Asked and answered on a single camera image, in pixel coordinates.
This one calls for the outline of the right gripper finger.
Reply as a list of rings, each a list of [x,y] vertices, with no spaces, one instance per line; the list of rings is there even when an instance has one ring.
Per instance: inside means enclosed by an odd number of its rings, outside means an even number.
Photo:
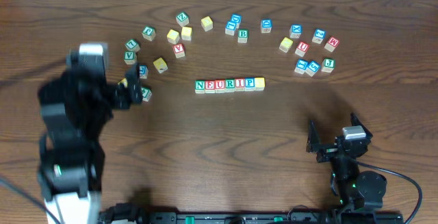
[[[315,128],[314,122],[312,120],[310,120],[309,121],[306,152],[316,153],[318,150],[320,150],[321,145],[322,145],[321,140],[320,140],[318,132]]]
[[[359,118],[357,117],[357,115],[352,112],[350,114],[350,122],[352,126],[360,126],[363,131],[365,132],[365,137],[367,139],[371,139],[373,137],[372,133],[367,129],[367,127],[359,120]]]

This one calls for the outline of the green N block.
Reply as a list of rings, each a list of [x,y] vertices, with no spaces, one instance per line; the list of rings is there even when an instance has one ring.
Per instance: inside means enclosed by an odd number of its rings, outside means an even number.
[[[194,89],[196,94],[205,94],[205,80],[196,80]]]

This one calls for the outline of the red E block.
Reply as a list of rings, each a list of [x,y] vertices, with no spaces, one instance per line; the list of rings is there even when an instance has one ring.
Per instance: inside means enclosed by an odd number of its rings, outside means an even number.
[[[215,93],[215,81],[214,80],[206,80],[205,81],[205,93],[206,94],[210,94],[210,93]]]

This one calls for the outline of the blue P block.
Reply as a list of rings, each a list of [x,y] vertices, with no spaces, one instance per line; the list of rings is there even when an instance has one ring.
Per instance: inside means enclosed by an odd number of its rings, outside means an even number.
[[[255,90],[255,78],[254,77],[246,77],[244,79],[244,90],[246,92]]]

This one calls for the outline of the red I block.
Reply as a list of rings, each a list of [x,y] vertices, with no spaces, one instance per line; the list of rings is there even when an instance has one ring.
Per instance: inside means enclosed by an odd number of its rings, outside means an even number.
[[[236,78],[235,79],[235,92],[245,91],[245,79]]]

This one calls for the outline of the green R block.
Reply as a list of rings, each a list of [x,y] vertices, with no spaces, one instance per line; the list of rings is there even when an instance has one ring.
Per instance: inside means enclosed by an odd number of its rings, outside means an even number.
[[[226,79],[224,82],[225,82],[225,92],[235,92],[234,79]]]

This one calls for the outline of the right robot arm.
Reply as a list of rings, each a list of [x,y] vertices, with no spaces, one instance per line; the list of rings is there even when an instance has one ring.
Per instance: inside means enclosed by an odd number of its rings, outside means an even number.
[[[374,171],[360,171],[357,158],[368,151],[372,133],[355,114],[350,115],[351,126],[342,129],[332,144],[322,143],[313,121],[309,122],[306,152],[315,153],[318,163],[331,164],[331,190],[341,201],[333,211],[340,223],[348,215],[375,219],[374,212],[383,206],[387,180]]]

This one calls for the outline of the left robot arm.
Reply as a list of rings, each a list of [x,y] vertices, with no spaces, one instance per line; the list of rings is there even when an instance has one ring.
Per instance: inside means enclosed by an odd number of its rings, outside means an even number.
[[[139,64],[125,73],[125,84],[109,84],[105,59],[72,51],[66,70],[38,91],[47,132],[39,141],[37,180],[56,223],[97,222],[105,161],[100,133],[113,110],[142,103]]]

